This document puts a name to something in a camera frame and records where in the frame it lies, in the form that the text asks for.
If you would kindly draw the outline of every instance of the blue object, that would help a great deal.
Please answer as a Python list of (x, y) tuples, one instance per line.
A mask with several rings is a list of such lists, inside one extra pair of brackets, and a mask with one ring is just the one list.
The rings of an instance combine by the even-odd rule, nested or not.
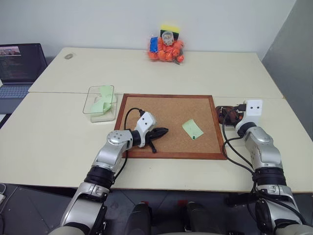
[(157, 37), (150, 39), (150, 51), (157, 52)]

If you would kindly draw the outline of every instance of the gray floor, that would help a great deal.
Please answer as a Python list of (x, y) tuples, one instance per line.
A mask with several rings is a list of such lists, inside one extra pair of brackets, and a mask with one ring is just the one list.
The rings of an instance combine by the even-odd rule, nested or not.
[[(9, 196), (17, 186), (8, 185), (5, 195)], [(229, 208), (224, 204), (227, 193), (161, 190), (114, 190), (108, 197), (106, 234), (122, 235), (127, 218), (134, 205), (149, 202), (153, 212), (154, 235), (183, 230), (180, 204), (195, 201), (203, 204), (211, 214), (212, 227), (222, 234), (229, 230), (249, 235), (259, 234), (256, 224), (245, 206)], [(295, 195), (298, 206), (306, 220), (312, 223), (313, 198), (310, 194)], [(59, 225), (63, 211), (70, 198), (18, 187), (3, 210), (6, 235), (45, 235)]]

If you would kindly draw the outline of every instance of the wooden frame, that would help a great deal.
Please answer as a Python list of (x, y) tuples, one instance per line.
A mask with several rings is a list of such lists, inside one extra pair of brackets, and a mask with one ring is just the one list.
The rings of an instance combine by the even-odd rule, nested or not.
[(115, 130), (120, 130), (121, 122), (124, 116), (124, 110), (128, 97), (162, 97), (162, 98), (207, 98), (209, 100), (212, 118), (214, 122), (214, 128), (217, 135), (217, 141), (219, 144), (219, 153), (188, 153), (188, 152), (132, 152), (128, 153), (129, 158), (166, 158), (166, 159), (211, 159), (211, 160), (226, 160), (222, 153), (222, 145), (224, 143), (222, 133), (219, 125), (219, 121), (216, 117), (215, 105), (213, 97), (211, 95), (170, 95), (170, 94), (124, 94), (121, 107), (116, 119)]

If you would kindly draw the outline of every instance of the cork board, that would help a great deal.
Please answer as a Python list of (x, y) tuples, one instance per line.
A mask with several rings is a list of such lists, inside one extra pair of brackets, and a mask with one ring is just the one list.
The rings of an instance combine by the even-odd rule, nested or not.
[[(123, 130), (125, 115), (133, 107), (152, 113), (157, 120), (156, 127), (166, 127), (169, 131), (153, 141), (157, 153), (152, 153), (148, 145), (133, 147), (129, 150), (129, 158), (225, 160), (223, 138), (211, 95), (124, 94), (115, 130)], [(134, 130), (138, 118), (138, 111), (131, 111), (126, 128)], [(192, 140), (181, 126), (192, 118), (204, 132), (196, 140)]]

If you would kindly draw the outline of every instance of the laptop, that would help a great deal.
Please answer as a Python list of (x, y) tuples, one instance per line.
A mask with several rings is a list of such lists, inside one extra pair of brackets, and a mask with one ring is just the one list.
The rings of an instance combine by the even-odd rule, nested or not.
[(11, 114), (47, 67), (39, 43), (0, 45), (0, 114)]

